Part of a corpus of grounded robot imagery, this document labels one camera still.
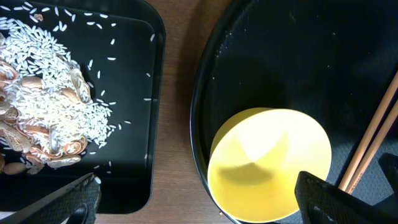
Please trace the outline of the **yellow bowl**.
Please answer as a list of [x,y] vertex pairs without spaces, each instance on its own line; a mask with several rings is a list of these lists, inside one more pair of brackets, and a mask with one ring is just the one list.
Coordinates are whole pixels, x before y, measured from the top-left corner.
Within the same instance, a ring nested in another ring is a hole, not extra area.
[[207,180],[227,215],[266,223],[298,211],[299,172],[325,180],[330,166],[330,140],[314,118],[295,110],[251,108],[230,117],[215,134]]

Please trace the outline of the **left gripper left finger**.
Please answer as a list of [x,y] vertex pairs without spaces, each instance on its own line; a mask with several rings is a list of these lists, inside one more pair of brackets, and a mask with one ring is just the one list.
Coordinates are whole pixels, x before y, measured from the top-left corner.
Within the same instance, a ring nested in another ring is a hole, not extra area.
[[101,200],[99,177],[89,173],[1,220],[1,224],[94,224]]

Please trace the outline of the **peanut shells and rice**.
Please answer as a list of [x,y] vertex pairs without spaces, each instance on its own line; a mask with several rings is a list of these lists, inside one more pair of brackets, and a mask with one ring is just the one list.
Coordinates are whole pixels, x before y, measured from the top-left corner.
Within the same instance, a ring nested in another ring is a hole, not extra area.
[[103,147],[115,126],[109,103],[32,2],[1,2],[1,141],[18,154],[4,172],[36,175],[82,160],[90,143]]

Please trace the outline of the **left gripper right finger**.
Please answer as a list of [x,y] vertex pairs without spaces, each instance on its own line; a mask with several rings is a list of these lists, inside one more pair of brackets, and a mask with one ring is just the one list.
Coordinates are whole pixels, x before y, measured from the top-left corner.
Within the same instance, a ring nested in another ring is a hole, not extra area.
[[397,223],[397,217],[306,171],[299,172],[294,192],[304,223]]

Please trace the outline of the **wooden chopstick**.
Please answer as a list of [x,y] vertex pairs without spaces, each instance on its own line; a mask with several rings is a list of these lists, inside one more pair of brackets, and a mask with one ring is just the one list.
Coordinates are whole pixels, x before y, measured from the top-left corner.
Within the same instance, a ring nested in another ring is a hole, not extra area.
[[390,110],[389,114],[387,115],[386,120],[382,124],[379,132],[376,134],[373,142],[371,143],[369,149],[365,153],[363,159],[359,163],[358,168],[356,169],[355,173],[353,174],[347,189],[345,192],[348,194],[352,194],[355,187],[357,186],[358,182],[362,178],[363,174],[365,173],[369,163],[373,159],[374,155],[377,153],[380,145],[382,144],[384,138],[386,137],[387,133],[389,132],[391,126],[394,124],[394,121],[397,118],[398,112],[398,102],[396,101],[392,109]]
[[385,115],[388,106],[391,104],[392,99],[397,91],[397,73],[394,75],[394,78],[392,79],[389,87],[387,88],[379,106],[377,107],[376,112],[373,115],[373,118],[364,133],[361,142],[359,143],[357,149],[355,150],[355,153],[353,155],[353,158],[351,162],[349,163],[349,166],[338,186],[340,190],[345,191],[347,189],[347,186],[355,173],[356,169],[359,166],[359,163],[363,159],[365,153],[369,149],[371,143],[373,142],[374,138],[376,137],[376,134],[379,132],[382,124],[381,121],[383,119],[383,116]]

